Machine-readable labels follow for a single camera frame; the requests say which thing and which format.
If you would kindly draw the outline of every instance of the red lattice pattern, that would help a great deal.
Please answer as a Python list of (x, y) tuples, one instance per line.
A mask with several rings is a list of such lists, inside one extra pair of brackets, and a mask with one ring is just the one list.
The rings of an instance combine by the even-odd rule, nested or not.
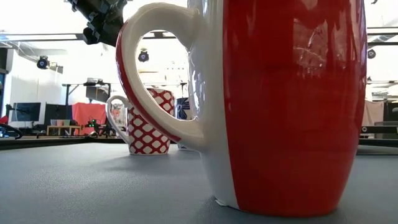
[[(149, 93), (163, 110), (174, 115), (174, 96), (171, 91), (148, 89)], [(166, 154), (170, 140), (152, 127), (133, 107), (128, 107), (127, 131), (130, 138), (131, 154)]]

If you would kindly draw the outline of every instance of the red fabric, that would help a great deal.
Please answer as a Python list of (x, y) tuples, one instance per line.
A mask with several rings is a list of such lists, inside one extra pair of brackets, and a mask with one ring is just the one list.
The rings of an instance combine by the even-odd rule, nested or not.
[(2, 118), (0, 118), (0, 124), (6, 124), (8, 122), (8, 117), (4, 116)]
[[(97, 120), (97, 124), (105, 123), (105, 105), (95, 103), (76, 103), (72, 105), (72, 118), (79, 125), (86, 125), (92, 119)], [(94, 128), (83, 128), (80, 134), (89, 134)]]

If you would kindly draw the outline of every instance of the spotlight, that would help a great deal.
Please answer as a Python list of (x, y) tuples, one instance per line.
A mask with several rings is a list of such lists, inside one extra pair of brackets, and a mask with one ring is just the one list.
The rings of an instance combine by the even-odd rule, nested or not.
[(376, 56), (376, 52), (373, 49), (368, 51), (368, 59), (374, 59), (375, 56)]
[(47, 56), (40, 56), (40, 59), (37, 61), (37, 68), (39, 69), (49, 69), (50, 62)]
[(141, 50), (141, 53), (138, 55), (138, 61), (140, 62), (149, 61), (149, 54), (146, 50)]

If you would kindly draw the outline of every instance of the red mug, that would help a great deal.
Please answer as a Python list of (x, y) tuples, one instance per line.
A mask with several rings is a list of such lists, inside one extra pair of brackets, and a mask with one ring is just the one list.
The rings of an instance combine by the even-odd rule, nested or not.
[[(166, 113), (174, 115), (174, 96), (171, 91), (159, 88), (148, 88), (154, 101)], [(120, 100), (127, 108), (126, 132), (121, 131), (112, 115), (112, 101)], [(133, 107), (129, 100), (123, 96), (112, 96), (106, 101), (106, 117), (114, 130), (128, 144), (131, 155), (164, 155), (168, 153), (170, 139), (150, 125)]]
[[(189, 52), (193, 120), (151, 99), (137, 44), (167, 30)], [(366, 87), (359, 0), (207, 1), (141, 7), (116, 44), (120, 81), (141, 115), (201, 153), (214, 196), (252, 213), (334, 210), (353, 164)]]

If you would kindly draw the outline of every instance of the computer monitor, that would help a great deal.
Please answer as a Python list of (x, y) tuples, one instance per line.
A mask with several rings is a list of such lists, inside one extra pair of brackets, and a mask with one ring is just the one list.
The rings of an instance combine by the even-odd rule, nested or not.
[(52, 119), (71, 119), (72, 105), (53, 105), (47, 103), (45, 105), (44, 124), (50, 125)]
[(39, 121), (41, 103), (14, 103), (11, 121)]

